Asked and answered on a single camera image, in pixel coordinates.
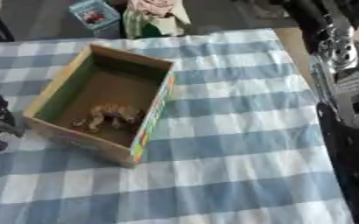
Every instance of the cloth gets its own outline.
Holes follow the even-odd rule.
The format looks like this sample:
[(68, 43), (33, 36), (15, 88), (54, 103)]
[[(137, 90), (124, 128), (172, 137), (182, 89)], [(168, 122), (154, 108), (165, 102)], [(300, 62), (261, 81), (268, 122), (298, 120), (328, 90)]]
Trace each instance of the cloth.
[(130, 0), (129, 6), (145, 15), (163, 18), (174, 6), (174, 0)]
[(185, 26), (190, 25), (190, 19), (184, 8), (182, 0), (175, 1), (175, 5), (170, 11), (170, 17), (155, 17), (149, 13), (135, 10), (129, 4), (128, 9), (123, 14), (123, 23), (128, 39), (145, 37), (144, 28), (153, 25), (158, 29), (161, 36), (179, 36), (185, 33)]
[[(91, 40), (0, 44), (16, 117)], [(352, 223), (315, 100), (272, 30), (96, 40), (175, 62), (135, 169), (27, 130), (0, 154), (0, 223)]]

